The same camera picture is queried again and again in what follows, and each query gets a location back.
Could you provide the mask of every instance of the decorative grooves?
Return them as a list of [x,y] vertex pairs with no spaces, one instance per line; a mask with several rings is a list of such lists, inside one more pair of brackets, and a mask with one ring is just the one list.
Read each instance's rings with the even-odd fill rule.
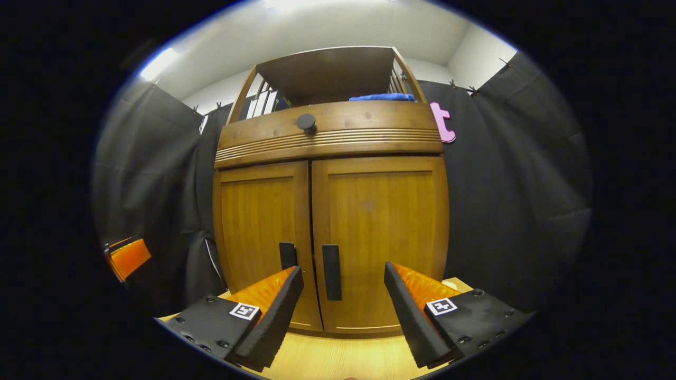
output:
[[346,143],[380,143],[386,151],[389,143],[439,143],[439,132],[417,128],[371,128],[320,131],[314,135],[298,134],[246,143],[216,152],[216,162],[258,153],[272,153],[298,147],[321,147]]

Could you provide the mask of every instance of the black curtain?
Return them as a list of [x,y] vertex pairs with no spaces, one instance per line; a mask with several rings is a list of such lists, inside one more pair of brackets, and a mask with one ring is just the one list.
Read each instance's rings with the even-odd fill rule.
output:
[[450,198],[445,278],[507,304],[541,308],[581,249],[591,216],[585,140],[554,83],[525,54],[471,95],[421,81],[450,112],[444,144]]
[[208,246],[213,231],[203,228],[199,211],[198,161],[208,145],[199,134],[202,120],[159,87],[136,82],[107,115],[95,153],[92,202],[99,236],[145,240],[157,270],[143,280],[160,289],[153,305],[158,316],[225,291],[215,249],[210,255]]
[[[254,96],[245,98],[240,119],[244,119],[249,111],[249,105]],[[197,214],[199,225],[206,238],[206,246],[216,265],[218,275],[227,285],[227,279],[223,276],[218,259],[218,250],[216,249],[216,236],[214,234],[214,215],[213,210],[213,184],[214,184],[214,162],[216,161],[216,150],[218,149],[218,140],[220,132],[223,129],[233,104],[218,107],[207,114],[206,123],[202,129],[202,134],[197,146],[197,175],[195,177],[195,190],[197,192]]]

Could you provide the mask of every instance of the ceiling light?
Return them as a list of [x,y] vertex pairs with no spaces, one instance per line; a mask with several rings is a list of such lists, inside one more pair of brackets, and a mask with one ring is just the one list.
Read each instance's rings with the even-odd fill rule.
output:
[[141,72],[141,76],[146,80],[154,79],[164,68],[169,66],[176,58],[178,53],[172,48],[161,52],[152,62],[146,66]]

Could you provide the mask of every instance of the wooden drawer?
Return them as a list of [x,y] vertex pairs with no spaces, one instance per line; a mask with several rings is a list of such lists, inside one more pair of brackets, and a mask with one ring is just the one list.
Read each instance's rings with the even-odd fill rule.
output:
[[[302,114],[316,119],[317,132],[296,126]],[[341,101],[307,105],[223,127],[215,168],[254,163],[371,153],[441,153],[428,103]]]

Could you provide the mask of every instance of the pink letter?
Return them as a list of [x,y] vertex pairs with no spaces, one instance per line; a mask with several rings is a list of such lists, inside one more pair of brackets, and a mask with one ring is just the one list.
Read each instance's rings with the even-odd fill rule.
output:
[[434,114],[434,120],[437,122],[437,129],[439,129],[439,136],[441,136],[441,141],[444,143],[452,143],[456,139],[456,133],[452,130],[446,129],[446,123],[443,122],[443,119],[451,118],[451,115],[448,111],[442,110],[439,107],[439,104],[435,101],[429,104],[432,108],[432,114]]

